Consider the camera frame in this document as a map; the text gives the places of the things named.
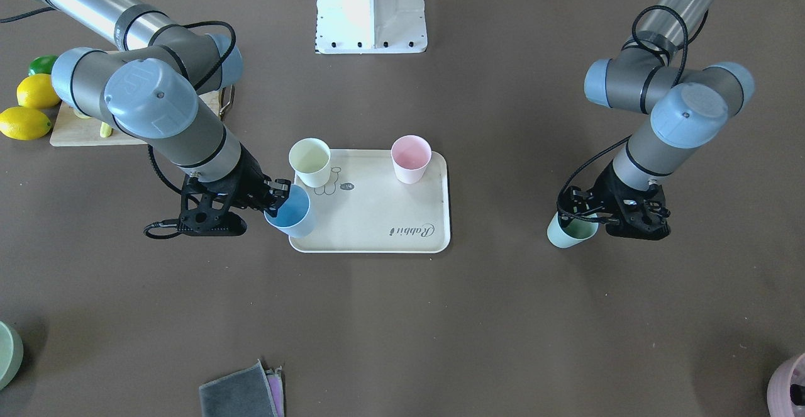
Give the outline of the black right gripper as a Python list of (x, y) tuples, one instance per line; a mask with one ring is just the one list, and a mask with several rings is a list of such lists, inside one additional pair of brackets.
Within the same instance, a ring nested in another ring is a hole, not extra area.
[(273, 180), (262, 173), (251, 153), (241, 147), (238, 165), (219, 182), (219, 201), (225, 207), (277, 214), (289, 197), (291, 184), (290, 180)]

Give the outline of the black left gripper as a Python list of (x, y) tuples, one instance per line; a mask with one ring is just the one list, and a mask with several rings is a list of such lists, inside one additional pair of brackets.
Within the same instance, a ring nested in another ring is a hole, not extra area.
[(560, 226), (569, 226), (578, 220), (607, 224), (607, 216), (594, 216), (594, 213), (608, 214), (620, 223), (626, 223), (641, 211), (646, 199), (646, 191), (621, 182), (610, 162), (589, 190), (582, 191), (575, 186), (562, 188), (556, 200), (558, 223)]

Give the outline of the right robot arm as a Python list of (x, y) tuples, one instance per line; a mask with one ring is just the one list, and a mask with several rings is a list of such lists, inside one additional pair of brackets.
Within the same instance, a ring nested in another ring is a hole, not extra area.
[(199, 96), (243, 72), (236, 35), (198, 34), (139, 0), (34, 0), (103, 36), (118, 53), (75, 48), (52, 69), (57, 95), (84, 115), (146, 142), (184, 171), (182, 216), (217, 220), (231, 207), (276, 214), (287, 180), (262, 173)]

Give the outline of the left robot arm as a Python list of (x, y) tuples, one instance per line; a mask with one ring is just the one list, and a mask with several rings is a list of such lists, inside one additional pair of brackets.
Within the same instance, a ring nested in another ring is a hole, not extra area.
[(714, 0), (660, 0), (638, 14), (614, 59), (587, 71), (586, 97), (648, 116), (613, 145), (616, 156), (586, 191), (563, 186), (553, 225), (603, 225), (612, 236), (660, 240), (670, 233), (662, 183), (736, 116), (755, 91), (734, 62), (686, 70), (689, 45)]

